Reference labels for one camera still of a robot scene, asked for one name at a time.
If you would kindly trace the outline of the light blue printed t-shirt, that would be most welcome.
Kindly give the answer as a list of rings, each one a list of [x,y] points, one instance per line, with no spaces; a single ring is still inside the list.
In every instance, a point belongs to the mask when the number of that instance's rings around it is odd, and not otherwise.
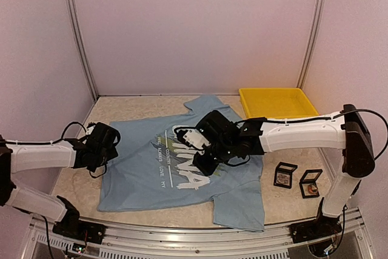
[[[111,123],[121,140],[118,156],[102,178],[98,210],[155,210],[212,201],[215,224],[263,231],[262,158],[254,156],[247,164],[232,159],[207,177],[192,163],[195,150],[174,133],[177,127],[194,126],[213,110],[231,121],[239,120],[238,114],[214,95],[200,96],[185,107],[185,114]]]

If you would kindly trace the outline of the black brooch display box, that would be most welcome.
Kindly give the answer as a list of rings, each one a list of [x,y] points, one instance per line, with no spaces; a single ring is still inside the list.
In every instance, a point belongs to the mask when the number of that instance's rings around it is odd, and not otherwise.
[[[297,168],[298,166],[296,164],[279,162],[275,168],[273,185],[276,187],[291,189],[293,173],[297,170]]]

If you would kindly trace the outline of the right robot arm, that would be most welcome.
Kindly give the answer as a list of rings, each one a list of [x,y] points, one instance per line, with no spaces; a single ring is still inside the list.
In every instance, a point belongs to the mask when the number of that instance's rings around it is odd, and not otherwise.
[[[290,225],[293,241],[299,243],[344,230],[339,224],[344,206],[360,181],[375,169],[379,156],[373,152],[370,132],[360,115],[363,111],[345,104],[342,111],[329,115],[232,122],[213,110],[181,139],[198,151],[193,164],[206,176],[214,173],[219,164],[229,164],[232,158],[245,159],[284,149],[342,150],[342,168],[321,200],[316,218]]]

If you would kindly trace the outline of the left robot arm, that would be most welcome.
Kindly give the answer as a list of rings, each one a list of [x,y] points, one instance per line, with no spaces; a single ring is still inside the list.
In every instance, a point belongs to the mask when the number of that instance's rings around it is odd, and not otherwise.
[[[63,197],[53,197],[12,181],[12,175],[25,170],[45,168],[87,169],[94,173],[99,167],[118,157],[120,133],[104,124],[91,123],[80,138],[46,142],[1,140],[1,205],[11,206],[49,218],[54,232],[77,238],[88,234],[87,223],[79,211]]]

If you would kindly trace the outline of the black box with orange brooch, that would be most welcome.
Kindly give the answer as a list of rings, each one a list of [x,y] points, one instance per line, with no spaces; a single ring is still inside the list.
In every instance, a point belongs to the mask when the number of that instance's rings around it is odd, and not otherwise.
[[[318,198],[320,196],[316,182],[322,172],[322,169],[307,169],[303,173],[299,181],[299,188],[303,199]]]

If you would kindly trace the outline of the yellow plastic tray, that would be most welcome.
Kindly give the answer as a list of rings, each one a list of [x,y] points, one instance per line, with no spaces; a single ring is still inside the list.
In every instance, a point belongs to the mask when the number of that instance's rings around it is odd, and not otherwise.
[[[239,95],[247,118],[305,118],[318,116],[306,94],[298,88],[241,88]]]

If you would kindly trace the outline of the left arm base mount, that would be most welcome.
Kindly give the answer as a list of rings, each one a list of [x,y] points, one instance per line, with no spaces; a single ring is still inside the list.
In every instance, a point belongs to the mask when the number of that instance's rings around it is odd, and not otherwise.
[[[53,233],[85,243],[102,244],[106,227],[103,224],[79,220],[72,226],[55,223]]]

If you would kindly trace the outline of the right aluminium corner post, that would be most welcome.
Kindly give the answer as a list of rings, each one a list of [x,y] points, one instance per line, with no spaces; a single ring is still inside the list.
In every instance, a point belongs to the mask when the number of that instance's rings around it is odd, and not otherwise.
[[[324,11],[324,3],[325,3],[325,0],[315,0],[312,23],[310,26],[309,37],[307,40],[307,46],[303,56],[303,62],[301,65],[301,70],[300,70],[298,82],[296,85],[296,87],[301,90],[304,88],[307,81],[307,76],[308,76],[308,72],[310,69],[310,65],[312,62],[312,57],[313,57],[313,53],[316,45],[316,40],[318,39],[321,18]]]

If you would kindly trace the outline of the aluminium corner post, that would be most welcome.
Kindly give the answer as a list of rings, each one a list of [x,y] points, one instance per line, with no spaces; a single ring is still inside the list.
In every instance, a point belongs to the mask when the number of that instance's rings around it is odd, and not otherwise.
[[[94,103],[99,99],[98,89],[93,77],[93,73],[89,64],[87,53],[85,50],[84,40],[81,33],[81,27],[79,25],[79,19],[76,9],[75,0],[65,0],[67,4],[67,10],[69,13],[70,25],[75,40],[75,46],[81,62],[82,71],[84,72],[87,87],[89,88],[90,95]]]
[[[315,0],[312,23],[310,26],[309,37],[307,40],[307,46],[303,56],[303,62],[301,65],[301,70],[300,70],[298,82],[296,85],[296,87],[301,90],[304,88],[307,81],[307,76],[308,76],[308,72],[310,69],[310,65],[312,62],[312,57],[313,57],[313,53],[316,45],[316,40],[318,39],[321,18],[324,11],[324,3],[325,3],[325,0]]]

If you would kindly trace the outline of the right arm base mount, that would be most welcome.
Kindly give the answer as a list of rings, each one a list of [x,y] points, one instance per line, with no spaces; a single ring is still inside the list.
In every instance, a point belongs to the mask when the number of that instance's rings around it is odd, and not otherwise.
[[[294,223],[289,226],[289,229],[294,244],[312,241],[342,232],[342,227],[339,223],[322,223],[317,221]]]

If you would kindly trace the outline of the aluminium front rail frame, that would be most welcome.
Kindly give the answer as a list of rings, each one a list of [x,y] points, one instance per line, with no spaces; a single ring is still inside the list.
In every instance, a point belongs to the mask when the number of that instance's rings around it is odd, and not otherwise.
[[[314,242],[294,243],[291,222],[269,224],[264,232],[223,227],[174,228],[101,221],[105,234],[100,244],[87,243],[45,231],[34,215],[17,258],[310,258]]]

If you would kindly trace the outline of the left aluminium corner post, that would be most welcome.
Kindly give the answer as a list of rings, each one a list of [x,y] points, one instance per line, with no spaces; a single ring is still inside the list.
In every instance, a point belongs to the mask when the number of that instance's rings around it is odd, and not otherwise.
[[[90,95],[94,103],[99,99],[98,89],[93,77],[93,73],[89,64],[87,53],[85,50],[84,40],[81,33],[81,27],[79,25],[79,19],[76,9],[75,0],[65,0],[67,4],[67,10],[69,13],[70,25],[75,40],[75,46],[81,62],[82,71],[84,72],[87,87],[89,88]]]

